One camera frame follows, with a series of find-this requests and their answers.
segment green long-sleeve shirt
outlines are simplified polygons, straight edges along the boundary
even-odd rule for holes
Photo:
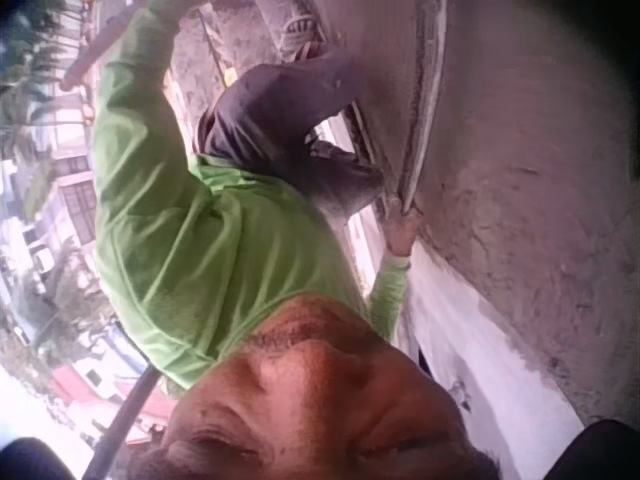
[[[185,3],[138,12],[102,77],[98,267],[128,334],[186,388],[302,293],[342,302],[388,338],[407,259],[387,257],[367,308],[333,232],[296,190],[203,161],[188,170],[163,93]]]

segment shirt sleeve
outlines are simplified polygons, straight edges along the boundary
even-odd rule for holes
[[[201,187],[163,92],[185,3],[155,0],[138,11],[104,68],[94,130],[99,222],[185,207]]]
[[[371,323],[378,334],[387,340],[393,336],[400,309],[407,300],[409,266],[409,257],[385,253],[369,296]]]
[[[104,289],[152,363],[183,385],[211,364],[207,347],[216,323],[206,312],[215,312],[223,297],[218,290],[226,288],[224,278],[212,278],[210,300],[194,301],[200,293],[194,285],[201,283],[194,273],[202,263],[198,252],[219,260],[221,271],[228,263],[211,246],[224,226],[203,213],[211,193],[188,171],[163,92],[179,20],[189,4],[154,0],[135,14],[102,74],[93,148]]]

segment metal rod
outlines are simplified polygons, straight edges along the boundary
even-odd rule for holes
[[[147,367],[140,376],[122,407],[118,410],[111,426],[98,442],[95,454],[82,480],[104,480],[107,477],[129,430],[140,415],[161,376],[162,374],[153,366]]]

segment gray pants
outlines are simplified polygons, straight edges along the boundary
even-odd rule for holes
[[[382,174],[326,142],[312,148],[305,139],[353,102],[360,84],[351,57],[329,45],[311,60],[258,65],[205,112],[195,149],[280,178],[331,217],[348,218],[380,195]]]

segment man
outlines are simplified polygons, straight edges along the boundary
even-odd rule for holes
[[[103,282],[129,335],[189,389],[133,478],[497,478],[451,398],[384,340],[419,216],[393,209],[367,305],[319,213],[348,216],[379,190],[371,167],[304,143],[353,100],[352,62],[305,43],[302,61],[248,72],[200,122],[189,173],[162,84],[194,3],[136,15],[95,131]]]

